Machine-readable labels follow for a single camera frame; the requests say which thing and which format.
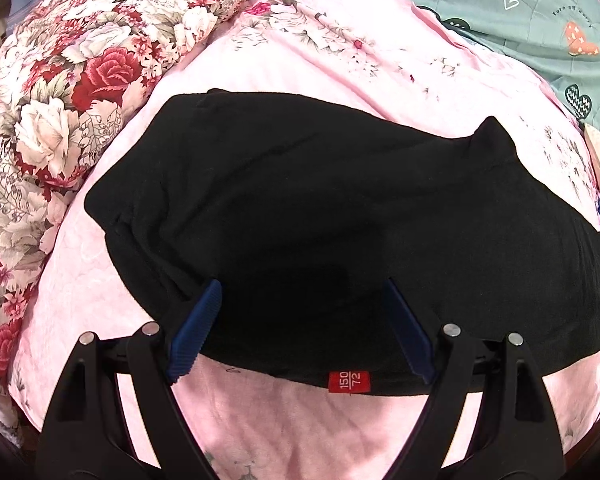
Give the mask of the red floral bolster pillow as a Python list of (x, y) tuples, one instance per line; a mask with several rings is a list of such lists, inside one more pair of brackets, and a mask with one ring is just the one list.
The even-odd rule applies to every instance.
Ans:
[(181, 58), (247, 0), (42, 0), (0, 47), (0, 436), (28, 305), (87, 171)]

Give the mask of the black pants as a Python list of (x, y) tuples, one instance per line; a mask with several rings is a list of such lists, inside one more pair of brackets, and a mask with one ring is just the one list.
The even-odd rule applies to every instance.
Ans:
[(600, 232), (491, 117), (443, 139), (293, 94), (174, 96), (84, 208), (171, 379), (206, 356), (422, 393), (446, 323), (520, 333), (543, 374), (600, 351)]

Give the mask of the pink floral bedspread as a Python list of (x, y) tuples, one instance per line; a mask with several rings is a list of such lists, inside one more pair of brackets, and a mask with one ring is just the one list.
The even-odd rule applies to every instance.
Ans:
[[(447, 32), (406, 0), (256, 0), (157, 84), (90, 173), (98, 180), (170, 96), (211, 88), (298, 93), (438, 136), (486, 116), (510, 133), (532, 176), (593, 224), (597, 188), (568, 110), (529, 67)], [(28, 307), (9, 390), (41, 427), (65, 360), (88, 330), (133, 333), (146, 313), (124, 288), (104, 234), (76, 198)], [(378, 479), (423, 396), (330, 393), (199, 358), (174, 393), (224, 479)]]

